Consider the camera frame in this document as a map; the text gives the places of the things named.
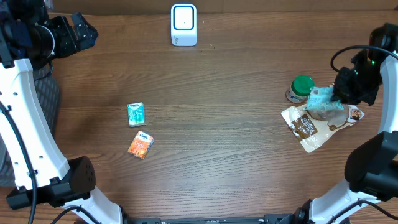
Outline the teal wipes pack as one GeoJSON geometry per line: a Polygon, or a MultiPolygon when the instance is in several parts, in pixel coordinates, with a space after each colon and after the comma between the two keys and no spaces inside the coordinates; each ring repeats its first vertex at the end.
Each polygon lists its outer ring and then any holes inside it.
{"type": "Polygon", "coordinates": [[[340,100],[332,101],[333,87],[312,87],[305,110],[343,110],[340,100]]]}

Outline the green lid jar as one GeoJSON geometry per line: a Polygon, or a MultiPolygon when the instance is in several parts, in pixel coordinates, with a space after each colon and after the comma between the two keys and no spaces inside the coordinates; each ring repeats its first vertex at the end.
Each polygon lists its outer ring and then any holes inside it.
{"type": "Polygon", "coordinates": [[[292,103],[303,103],[315,86],[313,79],[307,75],[299,75],[294,78],[285,95],[292,103]]]}

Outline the beige paper pouch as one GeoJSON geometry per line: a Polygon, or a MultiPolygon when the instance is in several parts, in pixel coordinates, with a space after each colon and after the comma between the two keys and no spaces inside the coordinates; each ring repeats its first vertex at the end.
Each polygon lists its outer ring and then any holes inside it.
{"type": "Polygon", "coordinates": [[[321,147],[337,131],[352,126],[364,117],[355,105],[342,110],[307,111],[306,105],[291,106],[281,116],[307,153],[321,147]]]}

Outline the blue white package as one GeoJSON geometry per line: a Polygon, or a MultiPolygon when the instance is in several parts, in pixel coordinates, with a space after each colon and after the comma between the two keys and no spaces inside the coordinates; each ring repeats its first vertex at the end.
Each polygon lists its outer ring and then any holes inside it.
{"type": "Polygon", "coordinates": [[[127,104],[127,113],[130,127],[145,125],[145,109],[142,102],[127,104]]]}

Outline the orange tissue pack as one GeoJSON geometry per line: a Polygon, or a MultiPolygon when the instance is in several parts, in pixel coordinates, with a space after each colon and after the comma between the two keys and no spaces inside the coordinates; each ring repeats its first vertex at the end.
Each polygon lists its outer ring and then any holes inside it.
{"type": "Polygon", "coordinates": [[[127,151],[135,157],[144,159],[153,143],[154,138],[151,135],[143,131],[139,131],[127,151]]]}

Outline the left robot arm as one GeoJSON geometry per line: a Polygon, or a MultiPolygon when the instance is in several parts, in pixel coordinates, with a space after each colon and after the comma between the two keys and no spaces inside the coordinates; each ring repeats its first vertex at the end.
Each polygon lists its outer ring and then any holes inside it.
{"type": "Polygon", "coordinates": [[[14,210],[47,203],[87,223],[129,223],[124,209],[97,188],[89,158],[61,153],[40,106],[34,71],[93,47],[98,37],[80,13],[49,18],[48,6],[1,2],[1,137],[16,185],[7,203],[14,210]]]}

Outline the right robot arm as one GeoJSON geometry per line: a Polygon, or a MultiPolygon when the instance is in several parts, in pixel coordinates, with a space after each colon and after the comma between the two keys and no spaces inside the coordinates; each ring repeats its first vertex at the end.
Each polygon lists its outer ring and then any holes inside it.
{"type": "Polygon", "coordinates": [[[383,88],[379,132],[348,157],[344,179],[326,194],[308,200],[290,215],[265,215],[264,223],[349,223],[349,216],[397,197],[397,26],[374,29],[368,45],[337,72],[333,101],[373,105],[383,88]]]}

